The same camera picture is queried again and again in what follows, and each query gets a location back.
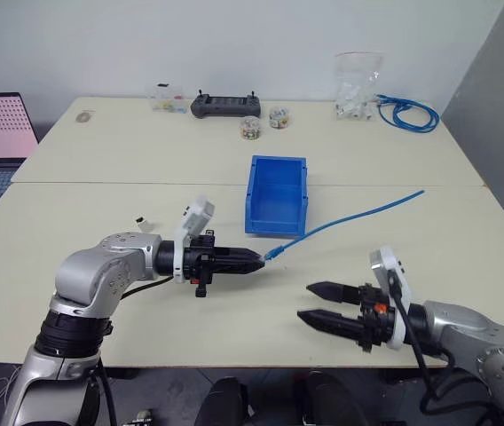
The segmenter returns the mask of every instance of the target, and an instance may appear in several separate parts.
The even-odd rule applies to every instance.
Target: remote controller
[[[207,115],[218,115],[223,117],[244,117],[246,115],[260,116],[260,99],[251,95],[245,98],[235,98],[228,96],[210,96],[199,91],[199,96],[191,104],[191,112],[197,118],[204,118]]]

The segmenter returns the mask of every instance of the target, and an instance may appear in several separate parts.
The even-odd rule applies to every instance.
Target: coiled blue cable
[[[380,114],[380,117],[382,117],[382,119],[390,126],[399,127],[400,129],[413,131],[415,133],[429,133],[439,124],[439,114],[427,105],[423,105],[420,102],[410,99],[392,98],[386,95],[376,95],[376,97],[380,99],[378,101],[378,114]],[[387,119],[382,113],[382,107],[385,105],[394,105],[394,109],[392,110],[392,121]],[[428,113],[429,121],[423,126],[418,126],[416,124],[405,122],[399,117],[400,113],[403,113],[412,107],[421,108]]]
[[[423,193],[425,193],[425,191],[421,190],[421,191],[418,191],[417,193],[413,193],[411,195],[408,195],[407,197],[401,198],[400,200],[390,202],[390,203],[385,204],[381,207],[377,207],[376,209],[364,211],[362,213],[358,213],[357,215],[343,217],[341,219],[334,220],[333,222],[329,222],[328,224],[324,224],[322,226],[319,226],[319,227],[315,228],[313,231],[309,231],[305,235],[302,235],[301,237],[298,237],[295,240],[290,241],[288,244],[284,244],[283,246],[278,246],[276,248],[273,248],[272,250],[270,250],[268,253],[266,253],[264,255],[264,261],[267,262],[268,260],[272,260],[274,257],[279,256],[285,249],[288,249],[291,246],[297,244],[298,242],[301,242],[301,241],[305,240],[306,238],[311,237],[314,233],[318,233],[319,231],[323,231],[324,229],[327,229],[329,226],[341,224],[342,222],[348,222],[352,219],[357,219],[359,217],[373,215],[374,213],[380,213],[381,211],[391,209],[392,207],[396,207],[406,201],[410,201],[412,198],[415,198],[419,195],[422,195]]]

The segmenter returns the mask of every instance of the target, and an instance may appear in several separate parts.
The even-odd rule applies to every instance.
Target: blue plastic bin
[[[254,155],[246,194],[245,232],[303,235],[306,216],[306,160]]]

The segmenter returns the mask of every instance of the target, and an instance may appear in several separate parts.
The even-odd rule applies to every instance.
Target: robotic arm
[[[363,351],[370,352],[373,344],[386,343],[397,350],[402,343],[412,343],[404,314],[424,354],[439,359],[449,355],[455,367],[487,386],[493,404],[504,411],[504,326],[458,305],[410,304],[404,269],[389,247],[372,253],[370,263],[380,289],[328,281],[308,286],[326,300],[360,304],[361,315],[355,320],[324,310],[297,315],[317,330],[355,340]]]
[[[185,210],[175,241],[117,233],[63,262],[57,291],[13,386],[2,426],[94,424],[99,347],[112,332],[110,317],[133,282],[175,276],[197,284],[196,295],[204,297],[214,273],[243,274],[264,266],[254,251],[215,247],[212,231],[200,235],[213,211],[200,197]]]

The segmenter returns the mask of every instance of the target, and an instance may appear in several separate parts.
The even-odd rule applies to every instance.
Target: small plastic container
[[[283,106],[270,108],[270,126],[274,129],[285,129],[289,123],[289,111]]]
[[[260,119],[253,115],[247,115],[240,120],[240,135],[247,140],[260,138]]]
[[[305,158],[252,157],[246,194],[246,233],[304,235],[307,204]]]

